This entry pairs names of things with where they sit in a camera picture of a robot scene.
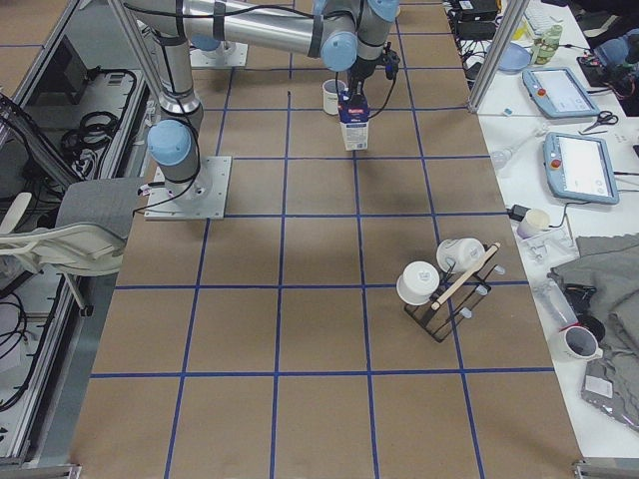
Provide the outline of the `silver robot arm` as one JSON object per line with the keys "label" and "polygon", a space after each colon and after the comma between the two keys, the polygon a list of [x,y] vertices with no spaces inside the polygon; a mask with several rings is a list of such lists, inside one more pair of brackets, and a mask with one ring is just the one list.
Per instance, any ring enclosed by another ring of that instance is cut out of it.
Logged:
{"label": "silver robot arm", "polygon": [[215,49],[230,41],[319,59],[347,83],[337,91],[337,111],[347,129],[373,114],[365,81],[377,68],[394,81],[399,57],[387,39],[395,1],[317,1],[304,12],[245,1],[126,1],[124,8],[148,26],[160,49],[158,70],[163,120],[148,135],[171,198],[196,200],[209,191],[199,152],[202,104],[195,93],[190,49]]}

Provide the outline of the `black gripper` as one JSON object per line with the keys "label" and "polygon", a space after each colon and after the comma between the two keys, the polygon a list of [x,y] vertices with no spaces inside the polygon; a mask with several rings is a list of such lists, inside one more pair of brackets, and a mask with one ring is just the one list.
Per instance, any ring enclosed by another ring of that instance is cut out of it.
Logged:
{"label": "black gripper", "polygon": [[381,52],[372,60],[356,58],[348,70],[348,91],[352,95],[362,95],[365,80],[374,73],[377,67],[382,67],[386,79],[395,83],[399,69],[399,56],[391,49],[390,42],[386,42]]}

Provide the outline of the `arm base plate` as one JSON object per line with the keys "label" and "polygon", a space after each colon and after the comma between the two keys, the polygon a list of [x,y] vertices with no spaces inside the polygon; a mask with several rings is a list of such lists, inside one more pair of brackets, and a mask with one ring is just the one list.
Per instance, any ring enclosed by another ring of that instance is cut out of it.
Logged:
{"label": "arm base plate", "polygon": [[225,217],[228,186],[231,176],[230,156],[208,156],[201,159],[201,170],[188,188],[166,183],[160,167],[154,181],[162,183],[150,189],[147,207],[143,210],[149,221],[222,220]]}
{"label": "arm base plate", "polygon": [[226,70],[244,68],[248,60],[249,46],[237,42],[223,42],[216,50],[193,48],[190,52],[193,69]]}

